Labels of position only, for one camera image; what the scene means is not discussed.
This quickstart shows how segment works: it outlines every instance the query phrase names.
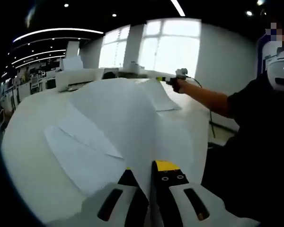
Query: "black ceiling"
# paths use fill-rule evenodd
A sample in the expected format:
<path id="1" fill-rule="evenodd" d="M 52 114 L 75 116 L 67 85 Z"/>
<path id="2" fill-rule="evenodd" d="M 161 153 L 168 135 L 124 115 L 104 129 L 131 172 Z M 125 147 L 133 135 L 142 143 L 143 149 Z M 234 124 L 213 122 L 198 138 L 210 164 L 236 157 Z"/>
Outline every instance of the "black ceiling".
<path id="1" fill-rule="evenodd" d="M 178 2 L 186 17 L 202 19 L 203 23 L 226 28 L 253 41 L 264 34 L 261 8 L 257 6 L 257 0 L 178 0 Z M 25 17 L 32 9 L 35 12 L 27 27 Z M 13 12 L 13 15 L 16 17 L 11 18 L 10 55 L 7 57 L 7 65 L 11 64 L 15 57 L 20 59 L 36 52 L 66 49 L 67 41 L 70 39 L 81 38 L 80 42 L 83 44 L 86 42 L 83 38 L 94 40 L 102 36 L 95 33 L 57 31 L 28 36 L 12 43 L 15 38 L 33 31 L 70 27 L 105 33 L 128 24 L 145 23 L 151 19 L 179 17 L 171 0 L 23 0 L 18 1 L 15 10 L 17 12 Z M 252 10 L 254 16 L 248 17 L 247 10 Z"/>

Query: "window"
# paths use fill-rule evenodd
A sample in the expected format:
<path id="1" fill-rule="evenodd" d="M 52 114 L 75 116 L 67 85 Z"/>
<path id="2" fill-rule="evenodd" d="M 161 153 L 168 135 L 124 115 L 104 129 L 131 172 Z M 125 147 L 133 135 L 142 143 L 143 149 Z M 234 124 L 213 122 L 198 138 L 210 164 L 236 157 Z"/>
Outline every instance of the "window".
<path id="1" fill-rule="evenodd" d="M 187 68 L 195 76 L 199 56 L 201 23 L 194 19 L 162 19 L 144 27 L 139 64 L 146 70 L 175 74 Z"/>
<path id="2" fill-rule="evenodd" d="M 99 67 L 122 67 L 130 26 L 106 33 L 103 38 Z"/>

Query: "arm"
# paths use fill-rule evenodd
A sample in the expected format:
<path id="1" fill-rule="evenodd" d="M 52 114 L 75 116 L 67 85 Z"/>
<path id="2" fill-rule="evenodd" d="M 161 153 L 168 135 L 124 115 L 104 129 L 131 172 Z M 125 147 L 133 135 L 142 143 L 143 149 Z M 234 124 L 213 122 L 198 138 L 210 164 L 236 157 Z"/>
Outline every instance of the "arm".
<path id="1" fill-rule="evenodd" d="M 177 82 L 180 86 L 180 93 L 189 95 L 216 114 L 232 118 L 228 107 L 227 95 L 198 87 L 182 79 L 178 79 Z"/>

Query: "hand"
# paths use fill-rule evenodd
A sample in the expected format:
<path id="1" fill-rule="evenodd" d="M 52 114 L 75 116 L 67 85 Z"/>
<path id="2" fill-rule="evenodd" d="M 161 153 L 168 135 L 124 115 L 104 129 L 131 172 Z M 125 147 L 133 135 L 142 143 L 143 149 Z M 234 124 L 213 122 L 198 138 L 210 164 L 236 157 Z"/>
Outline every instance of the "hand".
<path id="1" fill-rule="evenodd" d="M 172 88 L 175 92 L 184 94 L 184 86 L 187 84 L 187 82 L 183 79 L 176 79 L 176 81 L 173 82 Z"/>

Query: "black shirt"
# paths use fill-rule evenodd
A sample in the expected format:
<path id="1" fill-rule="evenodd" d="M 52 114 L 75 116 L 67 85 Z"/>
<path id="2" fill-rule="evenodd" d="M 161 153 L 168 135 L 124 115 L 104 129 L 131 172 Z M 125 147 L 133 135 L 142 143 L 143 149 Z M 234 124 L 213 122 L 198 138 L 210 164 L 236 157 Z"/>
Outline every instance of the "black shirt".
<path id="1" fill-rule="evenodd" d="M 273 90 L 264 73 L 228 105 L 240 129 L 217 158 L 219 196 L 239 217 L 276 217 L 284 210 L 274 208 L 284 199 L 284 92 Z"/>

